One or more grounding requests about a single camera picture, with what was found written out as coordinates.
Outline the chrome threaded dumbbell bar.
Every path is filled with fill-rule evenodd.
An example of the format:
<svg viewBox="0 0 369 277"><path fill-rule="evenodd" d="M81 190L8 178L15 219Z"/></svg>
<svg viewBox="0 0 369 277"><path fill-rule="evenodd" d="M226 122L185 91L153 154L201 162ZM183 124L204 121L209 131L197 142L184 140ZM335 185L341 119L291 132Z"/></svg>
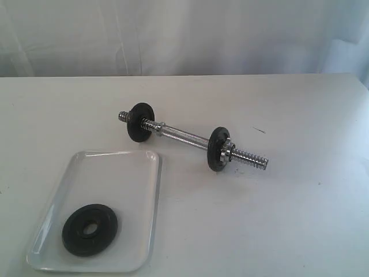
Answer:
<svg viewBox="0 0 369 277"><path fill-rule="evenodd" d="M158 123L148 119L143 120L142 127L158 136L164 136L169 139L203 149L207 153L209 139L173 128L166 125L164 122ZM233 160L261 170L266 170L269 162L269 159L267 158L237 149L235 144L231 152L231 161Z"/></svg>

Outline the black weight plate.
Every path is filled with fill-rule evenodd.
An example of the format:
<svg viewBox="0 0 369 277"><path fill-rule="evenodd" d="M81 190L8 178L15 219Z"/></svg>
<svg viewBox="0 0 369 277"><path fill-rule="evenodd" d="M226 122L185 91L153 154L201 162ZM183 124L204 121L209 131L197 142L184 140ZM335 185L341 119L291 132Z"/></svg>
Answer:
<svg viewBox="0 0 369 277"><path fill-rule="evenodd" d="M106 250L118 232L118 218L108 206L85 205L74 211L62 229L65 249L78 257L91 257Z"/></svg>

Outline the white rectangular plastic tray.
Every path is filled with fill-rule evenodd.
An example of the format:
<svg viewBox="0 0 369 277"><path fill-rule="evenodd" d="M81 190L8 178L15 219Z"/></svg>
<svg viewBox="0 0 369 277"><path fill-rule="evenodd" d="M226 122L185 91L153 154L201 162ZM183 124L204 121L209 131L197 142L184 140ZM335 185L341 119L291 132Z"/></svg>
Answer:
<svg viewBox="0 0 369 277"><path fill-rule="evenodd" d="M33 269L68 273L131 273L150 256L155 233L161 160L153 151L82 151L52 190L28 247ZM112 244L91 257L62 243L68 217L89 204L110 207L118 218Z"/></svg>

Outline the chrome star collar nut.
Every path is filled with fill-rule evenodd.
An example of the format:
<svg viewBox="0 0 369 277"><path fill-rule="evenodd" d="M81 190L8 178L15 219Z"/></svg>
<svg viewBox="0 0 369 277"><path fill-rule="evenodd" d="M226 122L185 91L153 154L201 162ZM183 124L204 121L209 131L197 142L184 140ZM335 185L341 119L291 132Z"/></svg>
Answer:
<svg viewBox="0 0 369 277"><path fill-rule="evenodd" d="M226 164L231 161L231 152L234 147L234 143L231 141L231 138L226 138L220 153L220 161L223 164Z"/></svg>

